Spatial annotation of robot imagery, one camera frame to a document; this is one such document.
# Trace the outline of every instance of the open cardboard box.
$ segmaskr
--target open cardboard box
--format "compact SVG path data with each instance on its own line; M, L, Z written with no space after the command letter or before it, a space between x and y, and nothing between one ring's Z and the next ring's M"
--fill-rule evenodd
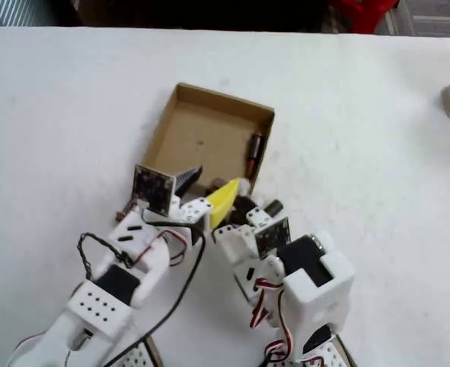
M168 174L202 165L195 185L195 192L202 193L217 177L245 177L249 141L253 134L260 134L262 149L249 177L253 188L273 120L270 107L179 83L141 163Z

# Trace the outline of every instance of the yellow object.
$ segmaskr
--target yellow object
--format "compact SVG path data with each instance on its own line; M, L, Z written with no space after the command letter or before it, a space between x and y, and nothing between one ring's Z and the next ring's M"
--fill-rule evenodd
M235 197L237 197L238 187L240 186L240 179L235 178L228 182L221 189L210 194L206 199L213 205L210 218L211 228L215 228L226 217L226 214L231 209Z

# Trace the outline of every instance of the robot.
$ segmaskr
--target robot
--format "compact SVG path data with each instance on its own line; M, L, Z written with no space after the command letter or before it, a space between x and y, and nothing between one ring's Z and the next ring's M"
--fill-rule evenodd
M200 167L171 176L137 166L121 222L106 239L92 233L80 237L86 280L50 329L21 341L6 367L162 366L151 335L178 307L209 237L222 248L253 307L250 327L266 320L277 328L263 365L324 365L328 358L353 365L338 351L337 336L354 277L348 260L327 237L307 235L291 242L287 218L276 219L277 213L239 196L240 179L182 204L201 172ZM89 239L108 249L94 271L83 251ZM194 248L199 248L196 262L177 302L139 336L131 328L133 314L167 269Z
M326 233L290 241L287 217L274 218L281 205L261 209L248 198L241 201L241 215L213 235L254 308L250 328L264 320L277 328L264 365L354 365L338 350L345 349L338 332L354 280L348 259Z

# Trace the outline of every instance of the screw hole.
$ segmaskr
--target screw hole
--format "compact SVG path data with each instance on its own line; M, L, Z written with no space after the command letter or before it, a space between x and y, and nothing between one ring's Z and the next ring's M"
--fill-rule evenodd
M251 281L252 277L254 276L255 268L248 268L247 271L247 280Z
M131 241L133 239L132 235L123 235L122 237L118 238L119 242L126 242L126 241Z

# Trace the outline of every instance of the white table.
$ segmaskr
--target white table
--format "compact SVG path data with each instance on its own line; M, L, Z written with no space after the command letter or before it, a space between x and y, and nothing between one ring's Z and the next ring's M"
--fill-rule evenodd
M294 238L326 230L353 262L342 336L359 365L450 365L450 39L89 28L0 28L0 365L83 279L78 235L113 227L180 81L276 109L255 193L283 201ZM157 346L169 367L257 365L272 333L248 329L209 249Z

